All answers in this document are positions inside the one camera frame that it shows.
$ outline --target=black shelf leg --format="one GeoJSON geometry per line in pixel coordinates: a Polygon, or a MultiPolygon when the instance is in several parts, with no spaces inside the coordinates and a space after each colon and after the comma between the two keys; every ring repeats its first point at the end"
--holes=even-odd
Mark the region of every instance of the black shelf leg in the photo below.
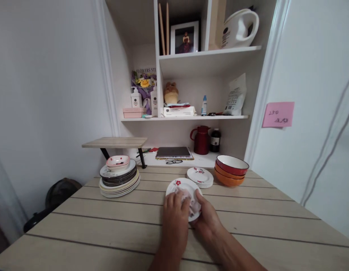
{"type": "Polygon", "coordinates": [[[143,157],[142,148],[139,148],[139,149],[138,149],[138,152],[139,152],[139,156],[141,157],[142,168],[146,168],[147,165],[144,163],[144,157],[143,157]]]}
{"type": "Polygon", "coordinates": [[[102,151],[104,157],[108,160],[110,156],[109,156],[109,154],[108,154],[108,152],[107,152],[107,149],[100,148],[100,150],[102,151]]]}

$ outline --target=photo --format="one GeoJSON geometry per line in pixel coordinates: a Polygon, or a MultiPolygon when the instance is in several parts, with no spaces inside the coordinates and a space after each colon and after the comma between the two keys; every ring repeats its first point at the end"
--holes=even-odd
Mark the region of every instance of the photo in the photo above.
{"type": "Polygon", "coordinates": [[[171,26],[171,55],[198,52],[199,22],[171,26]]]}
{"type": "Polygon", "coordinates": [[[175,53],[193,52],[194,26],[175,30],[175,53]]]}

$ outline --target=hand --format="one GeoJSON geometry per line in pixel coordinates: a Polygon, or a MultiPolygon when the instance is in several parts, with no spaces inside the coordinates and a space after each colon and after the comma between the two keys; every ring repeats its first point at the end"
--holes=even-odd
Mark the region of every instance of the hand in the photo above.
{"type": "Polygon", "coordinates": [[[216,213],[215,208],[196,190],[196,197],[202,207],[202,214],[191,225],[201,235],[206,243],[212,241],[218,232],[223,230],[223,226],[216,213]]]}
{"type": "Polygon", "coordinates": [[[181,204],[183,192],[170,193],[163,205],[163,227],[160,249],[167,251],[172,257],[182,258],[187,246],[188,213],[190,198],[181,204]]]}

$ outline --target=sticky note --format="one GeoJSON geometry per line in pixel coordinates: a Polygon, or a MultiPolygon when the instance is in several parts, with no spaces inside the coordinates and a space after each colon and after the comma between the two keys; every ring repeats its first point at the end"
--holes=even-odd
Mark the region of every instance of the sticky note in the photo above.
{"type": "Polygon", "coordinates": [[[291,127],[295,102],[268,103],[262,127],[291,127]]]}

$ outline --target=white bag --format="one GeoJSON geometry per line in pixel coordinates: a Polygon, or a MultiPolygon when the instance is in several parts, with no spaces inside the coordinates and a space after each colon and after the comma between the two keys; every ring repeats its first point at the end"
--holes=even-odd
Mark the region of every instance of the white bag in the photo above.
{"type": "Polygon", "coordinates": [[[242,115],[242,106],[246,96],[246,74],[244,73],[234,81],[230,82],[230,93],[224,114],[230,114],[233,116],[242,115]]]}

